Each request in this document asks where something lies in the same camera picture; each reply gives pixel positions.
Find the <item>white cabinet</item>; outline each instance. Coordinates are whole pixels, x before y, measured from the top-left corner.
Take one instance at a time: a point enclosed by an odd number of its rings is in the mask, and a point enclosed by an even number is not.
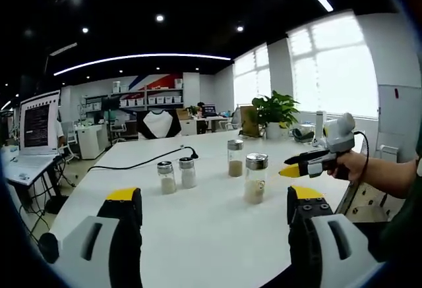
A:
[[[195,135],[196,134],[196,121],[195,120],[181,120],[180,125],[182,128],[182,135]]]

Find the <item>floor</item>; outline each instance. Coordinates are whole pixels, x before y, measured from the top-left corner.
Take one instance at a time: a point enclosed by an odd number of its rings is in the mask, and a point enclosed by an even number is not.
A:
[[[101,159],[101,157],[104,155],[101,154],[100,156],[98,156],[96,159],[89,159],[89,160],[78,160],[78,159],[74,159],[70,162],[70,164],[66,165],[65,168],[65,176],[68,177],[68,179],[74,183],[76,186],[78,186],[79,182],[85,177],[85,174],[87,172],[87,170],[95,165],[97,163],[97,161],[99,161]],[[74,175],[78,175],[78,178],[76,179],[75,177],[71,177],[70,174],[74,174]],[[65,196],[70,196],[73,189],[75,189],[74,187],[72,187],[71,185],[69,185],[66,180],[62,179],[61,180],[61,193]],[[57,216],[55,214],[49,214],[49,213],[45,213],[43,216],[43,219],[45,220],[45,222],[48,224],[49,227],[51,227],[53,225],[54,219]],[[35,238],[39,239],[40,236],[46,232],[48,232],[49,228],[47,227],[47,225],[43,222],[43,221],[39,221],[37,223],[37,226],[35,227],[34,231],[32,232],[32,234],[35,236]]]

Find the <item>spice jar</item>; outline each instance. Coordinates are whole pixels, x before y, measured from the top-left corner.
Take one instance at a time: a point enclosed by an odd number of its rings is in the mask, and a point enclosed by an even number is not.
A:
[[[173,194],[176,191],[173,165],[170,161],[161,161],[157,164],[158,177],[161,179],[161,192]]]
[[[264,199],[268,155],[251,153],[246,156],[245,201],[260,204]]]
[[[243,174],[243,141],[230,140],[227,142],[227,161],[229,176],[239,177]]]
[[[182,173],[183,188],[193,188],[196,186],[195,166],[192,158],[179,159],[179,168]]]

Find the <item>sleeve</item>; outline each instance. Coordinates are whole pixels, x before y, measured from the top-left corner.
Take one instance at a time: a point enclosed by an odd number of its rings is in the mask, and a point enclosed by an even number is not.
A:
[[[58,120],[55,121],[55,131],[56,131],[56,134],[57,134],[57,138],[61,138],[62,136],[64,136],[63,129],[62,129],[61,124]]]

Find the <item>metal cap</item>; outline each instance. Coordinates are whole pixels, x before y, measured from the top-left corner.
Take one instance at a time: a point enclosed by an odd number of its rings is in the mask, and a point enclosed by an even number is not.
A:
[[[251,153],[246,155],[246,167],[252,170],[267,168],[268,155],[262,153]]]
[[[243,141],[242,140],[227,141],[227,149],[229,149],[231,151],[243,150]]]
[[[159,174],[173,173],[173,164],[170,161],[161,161],[157,164]]]
[[[179,167],[180,169],[193,168],[193,158],[180,158]]]

